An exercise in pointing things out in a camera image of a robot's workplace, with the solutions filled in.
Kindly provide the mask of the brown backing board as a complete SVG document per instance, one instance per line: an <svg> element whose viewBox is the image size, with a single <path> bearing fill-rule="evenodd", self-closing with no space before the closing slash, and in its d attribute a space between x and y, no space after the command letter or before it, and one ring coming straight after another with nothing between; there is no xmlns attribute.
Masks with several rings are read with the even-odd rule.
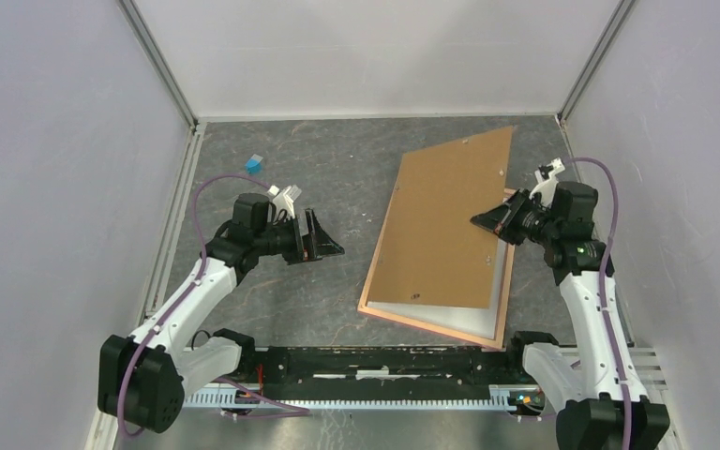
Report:
<svg viewBox="0 0 720 450"><path fill-rule="evenodd" d="M365 301L488 307L498 241L471 220L504 200L513 132L497 128L403 155Z"/></svg>

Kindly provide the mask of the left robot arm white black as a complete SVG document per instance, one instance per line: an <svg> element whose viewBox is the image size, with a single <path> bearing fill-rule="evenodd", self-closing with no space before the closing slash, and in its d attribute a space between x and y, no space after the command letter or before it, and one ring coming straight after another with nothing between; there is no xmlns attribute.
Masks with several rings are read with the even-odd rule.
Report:
<svg viewBox="0 0 720 450"><path fill-rule="evenodd" d="M118 419L161 433L186 398L218 377L245 382L256 372L249 337L216 332L191 350L188 344L211 311L244 280L260 258L280 256L288 265L343 255L315 212L296 215L296 186L243 193L232 217L205 243L190 274L160 309L126 337L109 336L98 363L97 407Z"/></svg>

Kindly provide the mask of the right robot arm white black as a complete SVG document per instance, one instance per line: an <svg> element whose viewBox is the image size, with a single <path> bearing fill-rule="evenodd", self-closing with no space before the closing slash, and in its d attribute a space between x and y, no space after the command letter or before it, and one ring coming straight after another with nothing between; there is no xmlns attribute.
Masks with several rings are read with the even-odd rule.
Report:
<svg viewBox="0 0 720 450"><path fill-rule="evenodd" d="M520 189L473 225L506 244L542 247L566 304L579 366L569 364L545 333L516 336L519 348L503 361L517 383L532 378L556 415L561 449L655 449L670 427L666 405L650 400L628 351L607 245L593 237L595 188L562 181L551 202Z"/></svg>

